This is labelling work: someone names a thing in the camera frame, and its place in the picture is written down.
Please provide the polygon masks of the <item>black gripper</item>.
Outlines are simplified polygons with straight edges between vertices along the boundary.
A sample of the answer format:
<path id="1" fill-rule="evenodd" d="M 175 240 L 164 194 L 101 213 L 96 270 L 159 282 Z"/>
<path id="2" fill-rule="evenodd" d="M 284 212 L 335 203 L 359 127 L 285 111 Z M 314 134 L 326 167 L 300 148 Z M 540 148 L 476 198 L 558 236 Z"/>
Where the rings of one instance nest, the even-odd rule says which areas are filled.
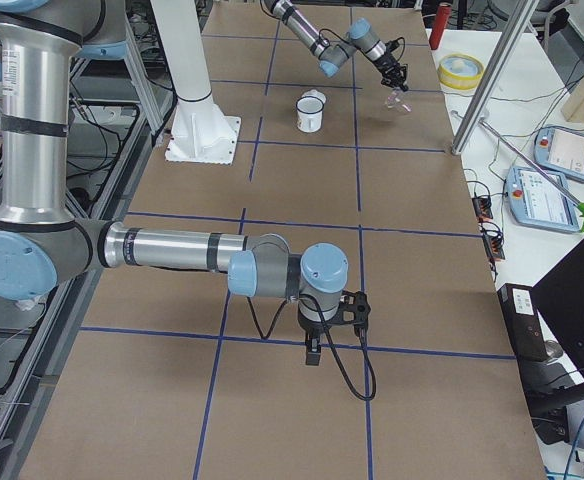
<path id="1" fill-rule="evenodd" d="M 306 318 L 299 317 L 299 325 L 305 332 L 305 365 L 318 366 L 321 360 L 321 335 L 323 334 L 323 326 L 320 322 L 316 322 Z"/>
<path id="2" fill-rule="evenodd" d="M 406 66 L 402 65 L 392 53 L 386 51 L 374 62 L 374 66 L 381 74 L 382 85 L 390 89 L 397 88 L 401 92 L 409 90 L 406 79 Z"/>

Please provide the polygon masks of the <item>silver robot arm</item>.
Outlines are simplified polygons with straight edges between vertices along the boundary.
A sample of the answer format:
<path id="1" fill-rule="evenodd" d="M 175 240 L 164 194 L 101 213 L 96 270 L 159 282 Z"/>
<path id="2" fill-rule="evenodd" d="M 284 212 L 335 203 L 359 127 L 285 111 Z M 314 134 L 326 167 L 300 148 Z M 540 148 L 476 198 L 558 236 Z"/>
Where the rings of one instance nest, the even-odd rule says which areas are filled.
<path id="1" fill-rule="evenodd" d="M 0 297 L 28 300 L 120 265 L 223 273 L 234 295 L 296 302 L 306 361 L 317 364 L 345 309 L 348 261 L 338 247 L 319 243 L 298 255 L 275 234 L 128 228 L 67 209 L 71 61 L 121 57 L 127 33 L 121 1 L 0 1 Z"/>
<path id="2" fill-rule="evenodd" d="M 381 75 L 381 84 L 393 90 L 406 92 L 408 66 L 402 64 L 393 52 L 403 38 L 383 42 L 371 24 L 360 18 L 354 22 L 344 37 L 331 32 L 336 37 L 331 42 L 323 29 L 317 29 L 291 1 L 260 1 L 264 12 L 284 24 L 318 60 L 319 68 L 329 78 L 335 76 L 341 67 L 360 52 Z"/>

